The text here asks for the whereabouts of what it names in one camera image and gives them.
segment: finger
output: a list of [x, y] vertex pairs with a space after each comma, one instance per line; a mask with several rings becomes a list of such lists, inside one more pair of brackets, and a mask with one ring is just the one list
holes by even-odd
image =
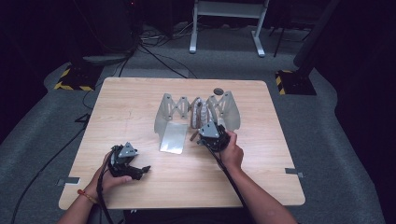
[[109, 185], [111, 185], [111, 187], [116, 187], [118, 185], [125, 184], [130, 181], [132, 181], [132, 178], [128, 175], [124, 175], [124, 176], [114, 177], [111, 179], [111, 181], [108, 182]]
[[230, 143], [229, 144], [236, 145], [236, 138], [237, 138], [236, 133], [231, 132], [231, 131], [226, 131], [226, 132], [228, 135], [230, 135]]

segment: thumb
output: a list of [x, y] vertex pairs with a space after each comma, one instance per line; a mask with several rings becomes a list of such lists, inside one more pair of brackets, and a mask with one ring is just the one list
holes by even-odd
[[132, 178], [130, 176], [128, 176], [128, 175], [124, 175], [124, 176], [114, 177], [111, 180], [111, 184], [110, 185], [111, 185], [111, 187], [116, 187], [118, 185], [125, 184], [125, 183], [130, 182], [130, 181], [132, 181]]

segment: cable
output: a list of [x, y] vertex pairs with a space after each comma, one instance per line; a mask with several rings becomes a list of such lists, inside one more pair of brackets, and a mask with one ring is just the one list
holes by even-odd
[[[122, 62], [119, 63], [119, 65], [117, 65], [117, 67], [116, 67], [116, 69], [114, 70], [114, 72], [113, 72], [113, 74], [111, 75], [111, 77], [114, 77], [114, 75], [116, 75], [116, 72], [117, 72], [117, 70], [119, 69], [119, 67], [120, 67], [121, 64], [122, 64]], [[104, 82], [104, 81], [101, 81], [99, 84], [96, 84], [95, 88], [98, 88], [100, 85], [103, 84], [103, 82]], [[89, 108], [90, 110], [93, 110], [93, 107], [90, 107], [90, 106], [88, 106], [88, 105], [85, 104], [85, 98], [87, 97], [87, 95], [88, 95], [89, 93], [90, 93], [90, 91], [87, 91], [87, 93], [85, 93], [84, 98], [82, 98], [82, 104], [83, 104], [85, 107]]]
[[174, 72], [174, 73], [180, 75], [181, 77], [188, 78], [188, 77], [186, 77], [186, 76], [180, 74], [180, 73], [179, 73], [178, 71], [176, 71], [175, 69], [169, 67], [166, 63], [164, 63], [164, 62], [163, 62], [161, 59], [159, 59], [154, 53], [152, 53], [151, 51], [149, 51], [149, 50], [148, 50], [147, 48], [145, 48], [143, 45], [140, 45], [140, 46], [141, 46], [143, 49], [145, 49], [149, 54], [151, 54], [155, 59], [157, 59], [160, 63], [162, 63], [163, 65], [165, 65], [165, 67], [169, 68], [169, 70], [171, 70], [172, 72]]
[[117, 147], [113, 147], [111, 148], [111, 153], [108, 155], [103, 167], [102, 167], [102, 171], [101, 174], [99, 175], [98, 178], [98, 183], [96, 186], [96, 192], [98, 193], [98, 200], [99, 200], [99, 204], [102, 208], [102, 211], [105, 213], [105, 216], [107, 218], [107, 221], [109, 224], [113, 224], [113, 220], [111, 219], [110, 214], [108, 213], [107, 207], [106, 207], [106, 203], [105, 200], [103, 198], [103, 175], [105, 174], [105, 172], [107, 171], [107, 165], [111, 160], [111, 157], [113, 156], [113, 153], [116, 151]]
[[228, 172], [227, 167], [225, 167], [224, 163], [222, 163], [222, 160], [221, 160], [221, 152], [219, 153], [219, 156], [220, 156], [220, 159], [219, 159], [219, 158], [215, 155], [215, 153], [214, 153], [212, 150], [209, 149], [209, 151], [210, 151], [210, 153], [212, 154], [212, 156], [215, 158], [215, 160], [216, 160], [216, 162], [218, 163], [218, 165], [220, 166], [221, 170], [222, 170], [222, 171], [224, 172], [224, 174], [227, 176], [228, 180], [230, 181], [231, 185], [233, 186], [233, 190], [235, 190], [236, 195], [238, 195], [238, 198], [239, 198], [239, 200], [241, 201], [242, 206], [243, 206], [244, 210], [245, 210], [246, 213], [247, 213], [247, 216], [250, 218], [251, 223], [254, 224], [254, 223], [255, 223], [254, 218], [253, 218], [253, 216], [251, 215], [251, 213], [250, 213], [250, 211], [249, 211], [249, 209], [248, 209], [248, 206], [247, 206], [247, 204], [245, 203], [244, 198], [242, 197], [241, 192], [239, 191], [238, 187], [236, 186], [235, 182], [233, 181], [233, 178], [231, 177], [230, 173]]
[[[137, 49], [137, 50], [139, 50], [139, 51], [142, 52], [142, 53], [149, 54], [148, 52], [145, 52], [145, 51], [143, 51], [143, 50], [141, 50], [141, 49]], [[185, 67], [187, 70], [189, 70], [189, 72], [190, 72], [195, 78], [198, 78], [198, 76], [196, 76], [196, 75], [190, 70], [190, 68], [187, 67], [184, 63], [178, 62], [176, 59], [173, 59], [173, 58], [170, 58], [170, 57], [167, 57], [167, 56], [163, 56], [163, 55], [158, 54], [158, 53], [154, 53], [154, 54], [157, 55], [157, 56], [163, 57], [163, 58], [167, 58], [167, 59], [173, 60], [173, 61], [175, 61], [176, 63], [179, 63], [179, 64], [183, 65], [183, 67]]]
[[69, 142], [67, 142], [54, 156], [52, 156], [52, 158], [49, 159], [49, 161], [47, 161], [47, 163], [38, 171], [38, 173], [35, 175], [35, 177], [33, 177], [33, 179], [29, 182], [29, 184], [27, 185], [27, 187], [24, 189], [21, 197], [18, 199], [17, 204], [15, 205], [14, 208], [14, 213], [12, 215], [12, 219], [11, 219], [11, 224], [13, 224], [15, 222], [15, 218], [17, 216], [18, 213], [18, 209], [20, 207], [21, 201], [24, 197], [24, 195], [26, 194], [27, 190], [32, 186], [32, 184], [35, 182], [35, 180], [41, 175], [41, 173], [44, 171], [44, 169], [47, 168], [47, 166], [62, 152], [64, 151], [65, 148], [67, 148], [81, 133], [82, 131], [85, 130], [85, 126], [84, 128], [82, 128], [81, 130], [78, 131], [78, 133], [72, 138], [70, 139]]
[[122, 70], [123, 70], [125, 64], [128, 63], [128, 61], [129, 61], [130, 58], [131, 58], [131, 57], [129, 57], [129, 58], [125, 61], [125, 63], [122, 65], [122, 68], [121, 68], [120, 73], [119, 73], [119, 77], [121, 77]]

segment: bracelet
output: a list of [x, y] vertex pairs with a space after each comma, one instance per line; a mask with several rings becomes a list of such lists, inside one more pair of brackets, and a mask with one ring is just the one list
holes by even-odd
[[93, 202], [93, 203], [98, 203], [97, 201], [96, 201], [96, 199], [94, 199], [93, 197], [91, 197], [90, 195], [88, 195], [86, 192], [85, 192], [85, 190], [83, 190], [83, 189], [79, 189], [78, 191], [77, 191], [77, 193], [79, 194], [79, 195], [84, 195], [85, 197], [87, 197], [91, 202]]

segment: right hand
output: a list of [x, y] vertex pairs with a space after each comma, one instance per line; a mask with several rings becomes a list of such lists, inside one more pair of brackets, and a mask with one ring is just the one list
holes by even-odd
[[229, 172], [241, 171], [244, 150], [236, 144], [236, 133], [230, 131], [226, 132], [230, 135], [230, 143], [220, 152], [219, 157]]

